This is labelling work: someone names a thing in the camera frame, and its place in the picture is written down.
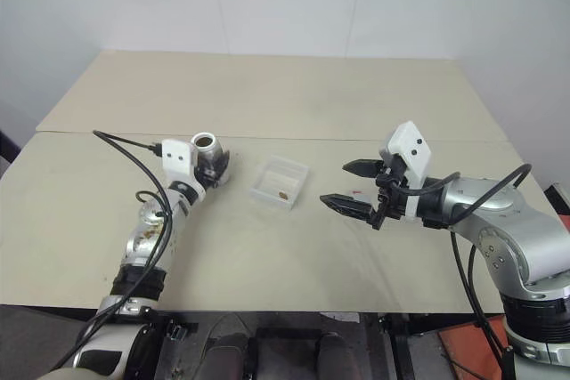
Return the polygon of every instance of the black cable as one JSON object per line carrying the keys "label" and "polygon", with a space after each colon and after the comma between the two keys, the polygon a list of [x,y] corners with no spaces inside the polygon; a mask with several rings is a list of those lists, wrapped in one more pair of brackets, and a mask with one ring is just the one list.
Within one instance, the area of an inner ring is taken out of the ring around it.
{"label": "black cable", "polygon": [[515,169],[512,173],[507,175],[500,182],[498,182],[497,184],[492,186],[481,198],[479,198],[477,201],[475,201],[472,205],[470,205],[464,211],[461,211],[459,214],[457,214],[455,217],[453,217],[449,221],[449,225],[453,226],[454,224],[457,224],[461,220],[465,220],[476,209],[478,209],[482,204],[484,204],[487,200],[492,198],[495,194],[497,194],[499,191],[501,191],[504,187],[507,187],[509,185],[509,183],[512,182],[515,178],[517,178],[517,180],[514,182],[513,187],[518,187],[518,185],[521,182],[523,182],[523,180],[526,178],[528,173],[531,172],[531,169],[532,169],[532,166],[530,164],[523,164],[520,167],[518,167],[517,169]]}
{"label": "black cable", "polygon": [[[164,204],[164,202],[162,201],[162,199],[160,198],[159,195],[157,195],[156,193],[152,193],[151,191],[147,191],[147,190],[139,190],[137,191],[134,196],[136,197],[136,200],[138,200],[139,202],[145,203],[146,200],[144,200],[143,198],[141,198],[141,195],[148,195],[151,198],[154,198],[160,205],[160,209],[162,209],[162,214],[164,215],[164,213],[167,210],[166,205]],[[162,239],[164,237],[165,234],[165,228],[163,227],[160,230],[160,234],[159,237],[157,238],[157,241],[155,243],[155,245],[152,247],[151,253],[149,254],[146,264],[144,265],[144,271],[142,272],[143,275],[145,275],[145,272],[147,269],[149,269],[149,266],[151,264],[151,261],[154,257],[154,255],[156,254],[157,250],[159,249],[161,243],[162,243]],[[100,311],[98,313],[96,313],[91,319],[87,320],[85,322],[85,325],[81,328],[81,330],[79,331],[79,334],[77,335],[77,341],[76,343],[78,343],[83,336],[85,335],[86,331],[89,329],[89,327],[92,326],[92,324],[100,319],[101,317],[105,316],[107,313],[109,312],[115,312],[117,311],[117,309],[120,308],[122,304],[118,304],[118,303],[114,303],[111,306],[107,307],[106,309],[104,309],[103,311]]]}
{"label": "black cable", "polygon": [[452,360],[449,356],[441,354],[442,357],[444,357],[444,359],[446,359],[450,364],[454,365],[457,368],[462,369],[463,371],[465,371],[466,373],[471,374],[473,377],[478,378],[479,380],[488,380],[486,377],[481,376],[480,374],[476,373],[475,371],[473,371],[472,369],[469,369],[467,367],[465,367],[464,365],[461,365],[457,360]]}
{"label": "black cable", "polygon": [[[75,345],[73,346],[72,349],[70,349],[60,360],[58,360],[58,362],[53,366],[52,371],[54,371],[55,369],[61,368],[67,362],[67,360],[69,358],[71,358],[77,351],[79,351],[89,341],[89,339],[103,326],[103,324],[105,324],[105,322],[107,322],[107,320],[109,320],[109,318],[115,313],[115,311],[118,308],[120,308],[129,298],[131,298],[134,291],[146,279],[149,272],[156,266],[160,257],[162,256],[162,254],[166,250],[167,244],[168,244],[168,241],[170,240],[170,235],[172,232],[172,208],[170,206],[170,202],[168,201],[167,194],[166,194],[164,188],[162,187],[162,185],[160,184],[159,180],[156,178],[156,176],[138,158],[136,158],[128,150],[124,149],[123,147],[119,146],[118,144],[116,144],[113,141],[113,140],[123,141],[124,139],[121,139],[120,137],[116,137],[115,135],[102,133],[100,131],[93,131],[93,134],[95,136],[101,138],[103,141],[107,142],[111,147],[118,150],[121,154],[123,154],[129,160],[131,160],[133,163],[135,163],[137,166],[139,166],[139,168],[141,168],[142,171],[151,179],[151,181],[153,182],[153,184],[157,187],[157,189],[159,191],[160,198],[158,196],[150,193],[150,192],[143,193],[146,190],[142,190],[142,192],[140,194],[151,194],[151,195],[153,195],[155,200],[157,200],[157,202],[159,202],[161,209],[164,211],[165,219],[164,219],[164,222],[162,225],[162,230],[160,231],[159,237],[157,238],[157,242],[156,242],[156,244],[155,244],[155,246],[151,252],[151,254],[153,255],[153,253],[155,253],[158,249],[158,253],[156,254],[156,257],[154,257],[154,258],[149,257],[148,258],[147,263],[145,264],[145,269],[143,270],[141,277],[123,295],[123,297],[121,297],[121,299],[118,302],[112,304],[110,307],[108,307],[104,311],[96,314],[93,318],[91,318],[89,321],[87,321],[87,324],[86,324],[87,327],[89,325],[93,324],[91,329],[89,329],[89,331],[86,332],[81,337],[81,339],[75,343]],[[165,240],[165,243],[164,243],[164,245],[160,245],[161,241],[163,239]]]}
{"label": "black cable", "polygon": [[475,245],[471,246],[471,251],[469,252],[469,264],[468,264],[468,268],[467,268],[467,278],[468,278],[468,283],[469,283],[469,290],[471,291],[471,298],[473,299],[473,303],[475,304],[479,315],[484,319],[484,322],[487,324],[487,326],[489,328],[489,333],[491,334],[491,338],[493,339],[493,341],[497,345],[497,348],[501,351],[501,353],[503,353],[503,352],[505,352],[505,349],[502,346],[501,340],[499,340],[499,337],[495,334],[493,327],[491,327],[491,324],[487,320],[485,313],[483,312],[483,309],[481,308],[481,303],[479,302],[479,299],[477,298],[477,294],[475,292],[475,285],[474,285],[474,281],[473,281],[473,268],[475,265],[476,250],[477,250],[477,248]]}
{"label": "black cable", "polygon": [[[476,200],[472,205],[466,208],[464,211],[460,212],[458,215],[453,217],[450,221],[450,225],[457,224],[458,222],[465,220],[469,217],[475,210],[477,210],[482,204],[484,204],[487,200],[492,198],[495,194],[501,191],[503,188],[509,185],[510,182],[515,180],[513,183],[513,187],[516,188],[520,185],[521,182],[526,178],[527,175],[531,172],[532,166],[530,164],[523,164],[505,178],[503,178],[500,182],[492,186],[481,198]],[[481,308],[481,304],[479,299],[476,296],[474,281],[473,281],[473,270],[475,265],[475,252],[476,247],[472,246],[471,251],[469,253],[469,264],[468,264],[468,279],[465,277],[465,271],[463,269],[463,263],[461,262],[459,249],[457,247],[457,238],[455,236],[455,232],[450,232],[452,235],[452,247],[453,247],[453,255],[455,257],[455,262],[457,264],[457,269],[460,273],[461,283],[463,284],[463,288],[465,289],[465,293],[468,297],[469,304],[475,313],[477,320],[483,330],[485,338],[493,351],[493,355],[497,362],[499,363],[499,367],[502,367],[502,357],[501,353],[504,352],[504,348],[502,346],[501,340],[495,334],[491,324],[487,320],[483,309]]]}
{"label": "black cable", "polygon": [[469,288],[469,283],[468,283],[467,278],[465,276],[465,270],[463,269],[463,263],[461,262],[460,250],[457,246],[457,237],[455,236],[455,232],[451,231],[450,233],[452,235],[453,255],[455,257],[455,263],[457,264],[457,270],[460,273],[461,284],[463,284],[463,288],[465,289],[465,294],[468,297],[469,304],[471,305],[471,309],[473,310],[473,312],[475,313],[475,315],[477,317],[477,320],[481,324],[481,330],[483,331],[483,334],[484,334],[485,338],[487,339],[487,342],[489,343],[491,350],[493,351],[493,355],[494,355],[495,359],[497,360],[499,367],[501,367],[502,356],[499,353],[499,350],[497,349],[497,347],[495,346],[495,343],[494,343],[493,338],[491,337],[489,331],[485,327],[485,322],[486,322],[486,324],[488,324],[488,321],[486,320],[485,316],[483,316],[483,318],[480,319],[480,314],[478,313],[476,306],[475,306],[475,303],[473,302],[473,295],[471,294],[471,291]]}
{"label": "black cable", "polygon": [[133,140],[128,140],[128,139],[126,139],[126,138],[118,137],[118,136],[116,136],[116,135],[113,135],[112,133],[104,133],[103,131],[96,131],[96,132],[97,132],[99,135],[97,135],[97,133],[95,133],[95,131],[94,131],[95,135],[97,135],[99,138],[101,138],[100,135],[104,135],[105,137],[107,137],[107,138],[110,139],[110,140],[125,142],[125,143],[127,143],[127,144],[132,144],[132,145],[134,145],[134,146],[142,147],[142,148],[144,148],[144,149],[151,150],[151,147],[152,147],[152,146],[149,145],[149,144],[144,144],[144,143],[142,143],[142,142],[133,141]]}
{"label": "black cable", "polygon": [[460,172],[456,171],[453,174],[449,174],[445,178],[442,178],[441,180],[438,180],[437,182],[424,187],[423,189],[405,189],[404,187],[397,185],[395,182],[392,182],[392,189],[406,196],[423,196],[427,195],[428,193],[433,193],[435,191],[441,190],[443,187],[445,187],[446,184],[452,182],[453,180],[457,180],[460,177]]}

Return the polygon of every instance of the transparent plastic box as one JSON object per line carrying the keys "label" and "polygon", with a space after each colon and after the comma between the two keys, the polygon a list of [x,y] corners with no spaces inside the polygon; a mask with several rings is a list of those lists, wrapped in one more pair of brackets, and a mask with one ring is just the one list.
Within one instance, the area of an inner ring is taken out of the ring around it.
{"label": "transparent plastic box", "polygon": [[308,166],[271,156],[259,170],[249,192],[262,202],[291,209],[308,174]]}

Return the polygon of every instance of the white table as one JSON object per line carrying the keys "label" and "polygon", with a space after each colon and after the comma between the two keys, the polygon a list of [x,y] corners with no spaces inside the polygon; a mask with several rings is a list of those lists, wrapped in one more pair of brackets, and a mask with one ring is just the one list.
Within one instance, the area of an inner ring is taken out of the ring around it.
{"label": "white table", "polygon": [[[339,87],[353,88],[354,102]],[[405,119],[431,146],[433,176],[500,178],[521,163],[449,61],[103,53],[0,181],[0,303],[93,308],[109,293],[136,222],[134,193],[151,184],[86,132],[96,127],[140,141],[209,130],[232,152],[232,179],[208,194],[180,239],[162,309],[468,312],[448,233],[389,219],[375,231],[318,199],[374,194],[372,180],[341,166],[375,158]],[[136,154],[162,177],[159,159]],[[311,168],[290,212],[248,195],[272,154]],[[555,215],[532,178],[521,190]],[[502,311],[482,260],[475,282],[484,309]]]}

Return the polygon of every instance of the white wall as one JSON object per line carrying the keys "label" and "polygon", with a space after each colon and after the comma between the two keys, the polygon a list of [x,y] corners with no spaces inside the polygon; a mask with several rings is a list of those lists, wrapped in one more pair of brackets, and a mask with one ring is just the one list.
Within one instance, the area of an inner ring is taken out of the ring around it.
{"label": "white wall", "polygon": [[569,1],[2,0],[0,128],[25,142],[101,47],[457,58],[541,184],[570,188]]}
{"label": "white wall", "polygon": [[543,186],[570,189],[570,0],[465,0],[460,64]]}

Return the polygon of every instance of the gray floor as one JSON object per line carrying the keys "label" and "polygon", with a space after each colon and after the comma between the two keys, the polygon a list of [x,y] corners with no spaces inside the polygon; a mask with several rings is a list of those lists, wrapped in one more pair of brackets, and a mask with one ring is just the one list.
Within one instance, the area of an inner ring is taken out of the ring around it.
{"label": "gray floor", "polygon": [[[262,312],[241,313],[248,328],[317,328],[340,333],[353,348],[362,371],[362,380],[371,380],[370,354],[364,324],[339,322],[318,313]],[[164,348],[157,378],[191,379],[209,329],[220,319],[219,313],[191,313],[187,320],[199,324],[198,331],[179,344]],[[81,323],[25,308],[0,306],[0,379],[31,380],[44,374],[71,346]],[[213,331],[218,337],[243,330],[233,316],[227,316]],[[437,335],[411,337],[410,349],[416,378],[452,380],[447,362],[440,356]],[[386,337],[373,349],[375,373],[395,380],[394,363]],[[259,345],[259,380],[314,380],[314,341],[265,339]]]}

